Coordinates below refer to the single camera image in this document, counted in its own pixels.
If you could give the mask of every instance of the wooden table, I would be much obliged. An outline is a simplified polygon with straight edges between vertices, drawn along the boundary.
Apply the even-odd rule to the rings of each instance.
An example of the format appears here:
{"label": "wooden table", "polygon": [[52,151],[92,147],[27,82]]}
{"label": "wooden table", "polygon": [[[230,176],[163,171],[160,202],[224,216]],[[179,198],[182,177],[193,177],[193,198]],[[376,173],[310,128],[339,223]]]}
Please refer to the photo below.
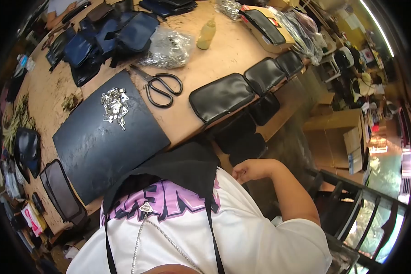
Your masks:
{"label": "wooden table", "polygon": [[[78,22],[92,8],[101,3],[102,0],[94,0],[92,2],[91,6],[83,10],[72,20],[72,23],[75,23],[76,29],[79,25]],[[107,2],[114,3],[116,0],[107,0]],[[215,13],[212,5],[208,2],[198,2],[198,7],[194,11],[169,17],[167,22],[162,23],[161,26],[189,33],[197,39],[202,26],[213,16],[215,16],[217,31],[210,48],[208,50],[200,50],[195,47],[192,51],[191,59],[185,67],[170,70],[170,73],[177,75],[184,85],[183,93],[175,97],[172,107],[168,109],[154,107],[148,101],[144,92],[146,82],[140,76],[132,73],[133,83],[171,141],[171,146],[180,144],[199,133],[202,129],[203,123],[195,115],[188,101],[190,92],[228,74],[234,72],[243,74],[246,69],[265,57],[277,56],[276,54],[266,52],[242,21],[232,21],[223,14]],[[41,45],[45,39],[46,37],[31,55],[36,66],[33,71],[27,73],[18,94],[18,98],[23,94],[29,94],[29,114],[34,117],[37,131],[41,135],[41,170],[47,163],[58,158],[52,137],[68,117],[68,114],[63,112],[61,103],[65,96],[77,92],[69,64],[62,61],[52,73],[49,72],[50,65],[45,58],[47,49],[41,50]],[[81,87],[84,100],[108,79],[127,68],[131,62],[120,63],[115,69],[112,69],[109,67],[110,60],[107,60],[101,66],[100,72]],[[143,67],[142,69],[151,75],[168,72],[167,70],[151,67]],[[157,95],[154,96],[156,101],[161,99]],[[261,132],[266,140],[271,138],[272,134],[295,111],[296,107],[292,102],[298,101],[297,98],[294,98],[296,96],[298,95],[291,94],[291,92],[278,95],[282,108],[275,118],[272,119],[272,121],[275,121],[275,128],[269,129],[264,126],[260,127],[263,129],[258,129],[258,132]],[[63,229],[72,226],[71,223],[63,223],[60,215],[49,200],[39,177],[36,179],[31,178],[31,184],[26,184],[25,190],[29,197],[32,196],[33,192],[38,193],[45,208],[43,216],[52,233],[57,234]],[[89,215],[100,208],[101,201],[102,198],[96,199],[85,207]]]}

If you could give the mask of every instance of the plastic container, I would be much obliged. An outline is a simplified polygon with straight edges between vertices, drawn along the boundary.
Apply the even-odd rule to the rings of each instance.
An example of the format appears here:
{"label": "plastic container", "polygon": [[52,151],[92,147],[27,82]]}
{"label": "plastic container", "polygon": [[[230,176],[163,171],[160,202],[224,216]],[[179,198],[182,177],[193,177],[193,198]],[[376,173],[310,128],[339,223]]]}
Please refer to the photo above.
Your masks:
{"label": "plastic container", "polygon": [[212,39],[216,33],[215,19],[209,20],[201,29],[199,38],[196,41],[196,46],[202,50],[206,50],[210,47]]}

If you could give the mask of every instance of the fluorescent light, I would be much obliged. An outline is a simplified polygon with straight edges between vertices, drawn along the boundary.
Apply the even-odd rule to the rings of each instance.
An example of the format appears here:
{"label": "fluorescent light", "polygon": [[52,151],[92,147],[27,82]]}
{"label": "fluorescent light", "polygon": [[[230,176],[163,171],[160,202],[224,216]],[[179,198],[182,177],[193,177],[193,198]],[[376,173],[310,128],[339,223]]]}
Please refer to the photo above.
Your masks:
{"label": "fluorescent light", "polygon": [[384,31],[382,30],[381,26],[379,25],[379,22],[376,20],[376,17],[374,17],[373,13],[370,11],[370,9],[367,7],[366,3],[364,3],[363,0],[359,0],[359,1],[361,1],[361,4],[364,6],[364,8],[366,8],[367,12],[370,14],[371,18],[376,23],[376,26],[378,27],[380,33],[382,33],[382,37],[384,37],[385,43],[387,44],[388,50],[390,51],[390,54],[391,54],[391,57],[394,57],[395,53],[391,49],[390,43],[388,42],[388,39],[387,39],[387,36],[385,35]]}

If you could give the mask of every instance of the clear plastic bag of metal parts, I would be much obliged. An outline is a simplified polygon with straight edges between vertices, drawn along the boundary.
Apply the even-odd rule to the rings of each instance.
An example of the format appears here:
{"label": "clear plastic bag of metal parts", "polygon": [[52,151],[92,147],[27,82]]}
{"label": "clear plastic bag of metal parts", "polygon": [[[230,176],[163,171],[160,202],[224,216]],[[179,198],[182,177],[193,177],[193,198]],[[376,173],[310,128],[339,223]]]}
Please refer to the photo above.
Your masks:
{"label": "clear plastic bag of metal parts", "polygon": [[239,9],[241,7],[242,4],[236,2],[235,0],[218,0],[216,1],[215,10],[216,12],[222,12],[232,20],[237,20],[241,17],[239,14]]}
{"label": "clear plastic bag of metal parts", "polygon": [[323,50],[317,47],[312,39],[307,35],[300,22],[297,20],[296,12],[281,12],[273,7],[268,8],[283,25],[289,34],[294,38],[295,44],[294,51],[300,55],[306,56],[311,60],[311,63],[315,66],[319,65],[319,62],[323,58]]}
{"label": "clear plastic bag of metal parts", "polygon": [[183,67],[189,62],[195,37],[176,30],[158,27],[151,36],[148,53],[137,60],[138,65],[162,69]]}

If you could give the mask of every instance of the black strap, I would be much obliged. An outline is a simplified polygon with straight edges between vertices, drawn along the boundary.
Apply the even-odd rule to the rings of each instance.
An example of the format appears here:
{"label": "black strap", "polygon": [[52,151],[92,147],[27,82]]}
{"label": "black strap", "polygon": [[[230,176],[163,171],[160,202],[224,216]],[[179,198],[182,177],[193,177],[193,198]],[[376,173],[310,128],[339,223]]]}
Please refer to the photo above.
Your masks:
{"label": "black strap", "polygon": [[218,274],[224,274],[224,266],[222,265],[221,256],[219,255],[218,244],[216,244],[215,234],[213,233],[212,226],[212,203],[209,199],[205,200],[205,211],[207,212],[208,224],[210,225],[210,231],[213,237],[213,247],[215,248],[216,265],[218,266]]}
{"label": "black strap", "polygon": [[[216,244],[215,234],[213,233],[212,226],[212,203],[209,199],[205,200],[205,211],[207,212],[208,224],[210,225],[210,231],[213,237],[213,247],[215,248],[216,264],[218,266],[218,274],[225,274],[224,266],[222,265],[221,256],[219,255],[218,244]],[[108,258],[108,267],[111,274],[117,274],[116,265],[114,264],[113,254],[111,253],[110,241],[108,240],[108,220],[107,214],[105,214],[105,239],[106,239],[106,256]]]}
{"label": "black strap", "polygon": [[106,238],[106,257],[108,258],[108,267],[110,268],[111,274],[117,274],[116,265],[114,264],[113,254],[111,253],[110,241],[108,241],[108,220],[107,215],[105,215],[105,238]]}

